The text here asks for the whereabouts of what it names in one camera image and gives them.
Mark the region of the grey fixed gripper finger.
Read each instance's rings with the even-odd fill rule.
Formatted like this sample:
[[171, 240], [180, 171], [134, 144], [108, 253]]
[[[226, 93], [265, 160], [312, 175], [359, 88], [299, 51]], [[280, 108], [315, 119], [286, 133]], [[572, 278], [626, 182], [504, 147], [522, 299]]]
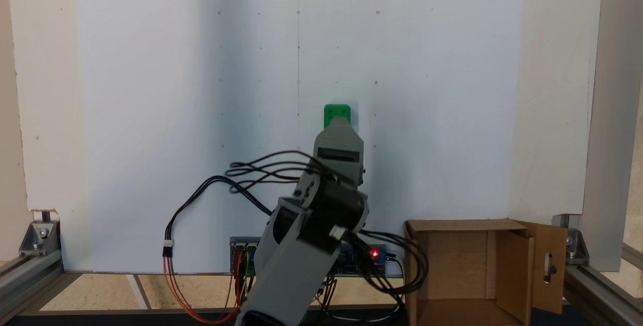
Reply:
[[315, 137], [315, 142], [361, 142], [362, 139], [354, 130], [347, 118], [333, 118], [328, 126]]

